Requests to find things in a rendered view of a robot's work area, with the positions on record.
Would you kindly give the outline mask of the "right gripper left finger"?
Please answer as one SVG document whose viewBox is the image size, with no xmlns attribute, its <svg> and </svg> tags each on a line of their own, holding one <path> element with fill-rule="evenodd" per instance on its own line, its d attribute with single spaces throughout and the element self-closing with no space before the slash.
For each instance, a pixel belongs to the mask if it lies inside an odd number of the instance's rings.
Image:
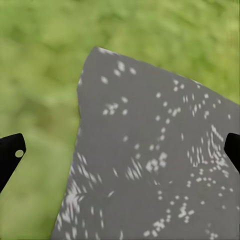
<svg viewBox="0 0 240 240">
<path fill-rule="evenodd" d="M 0 138 L 0 193 L 26 153 L 22 133 Z"/>
</svg>

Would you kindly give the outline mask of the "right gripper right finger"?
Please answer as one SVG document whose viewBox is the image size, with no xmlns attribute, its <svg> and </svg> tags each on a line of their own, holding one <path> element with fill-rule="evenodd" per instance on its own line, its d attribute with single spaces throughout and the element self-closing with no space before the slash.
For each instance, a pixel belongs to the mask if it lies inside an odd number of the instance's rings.
<svg viewBox="0 0 240 240">
<path fill-rule="evenodd" d="M 228 133 L 224 151 L 240 173 L 240 135 L 235 133 Z"/>
</svg>

